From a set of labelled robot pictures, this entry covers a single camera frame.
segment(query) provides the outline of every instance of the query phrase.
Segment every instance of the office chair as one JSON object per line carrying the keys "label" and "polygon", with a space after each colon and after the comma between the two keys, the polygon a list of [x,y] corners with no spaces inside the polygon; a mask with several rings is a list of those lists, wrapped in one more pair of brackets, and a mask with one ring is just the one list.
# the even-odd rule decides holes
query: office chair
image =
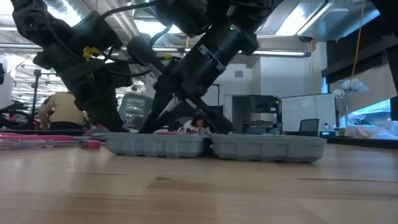
{"label": "office chair", "polygon": [[318,137],[319,119],[301,120],[300,130],[298,132],[300,136]]}

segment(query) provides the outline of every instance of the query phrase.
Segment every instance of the person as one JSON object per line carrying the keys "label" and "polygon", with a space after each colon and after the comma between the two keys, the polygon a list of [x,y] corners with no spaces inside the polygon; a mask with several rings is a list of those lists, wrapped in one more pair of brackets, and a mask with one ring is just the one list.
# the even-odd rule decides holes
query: person
{"label": "person", "polygon": [[196,115],[193,120],[186,122],[182,128],[185,132],[210,133],[210,128],[201,114]]}
{"label": "person", "polygon": [[82,130],[85,116],[75,100],[70,92],[56,93],[45,100],[39,110],[42,129]]}

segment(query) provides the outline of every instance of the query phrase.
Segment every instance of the wooden table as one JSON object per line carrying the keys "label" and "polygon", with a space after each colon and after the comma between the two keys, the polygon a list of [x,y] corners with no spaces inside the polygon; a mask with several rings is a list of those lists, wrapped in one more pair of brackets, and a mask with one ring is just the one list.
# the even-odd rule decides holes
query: wooden table
{"label": "wooden table", "polygon": [[328,145],[315,164],[0,152],[0,223],[398,223],[398,151]]}

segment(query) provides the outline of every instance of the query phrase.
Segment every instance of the yellow connector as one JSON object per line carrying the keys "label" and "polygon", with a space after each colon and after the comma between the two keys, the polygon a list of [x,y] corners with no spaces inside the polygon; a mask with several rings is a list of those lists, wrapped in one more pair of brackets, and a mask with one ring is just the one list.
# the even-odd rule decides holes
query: yellow connector
{"label": "yellow connector", "polygon": [[98,50],[96,47],[85,47],[83,49],[83,57],[86,60],[89,60],[91,56],[98,57],[101,54],[101,51]]}
{"label": "yellow connector", "polygon": [[164,55],[163,55],[163,59],[164,59],[164,60],[172,60],[172,59],[173,59],[173,55],[164,54]]}

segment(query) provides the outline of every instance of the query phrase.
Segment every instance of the machine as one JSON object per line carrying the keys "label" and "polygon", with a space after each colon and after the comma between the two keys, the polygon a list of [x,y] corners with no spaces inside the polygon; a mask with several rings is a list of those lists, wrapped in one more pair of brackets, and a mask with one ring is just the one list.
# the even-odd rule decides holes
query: machine
{"label": "machine", "polygon": [[[283,0],[155,0],[110,10],[103,15],[93,11],[70,27],[47,11],[43,0],[11,0],[19,33],[44,50],[34,63],[53,68],[76,98],[75,104],[111,131],[124,132],[116,109],[115,88],[131,86],[132,77],[152,72],[159,79],[152,111],[140,130],[153,133],[169,121],[199,111],[219,133],[234,131],[222,114],[213,111],[201,97],[221,75],[234,56],[251,55],[259,46],[255,31]],[[127,45],[128,60],[111,53],[122,47],[105,18],[121,11],[153,7],[163,25],[176,25],[189,37],[203,35],[184,58],[157,57],[150,42],[141,36]],[[103,54],[105,60],[96,58]],[[165,65],[162,60],[169,60]],[[140,74],[130,74],[129,63],[147,66]]]}

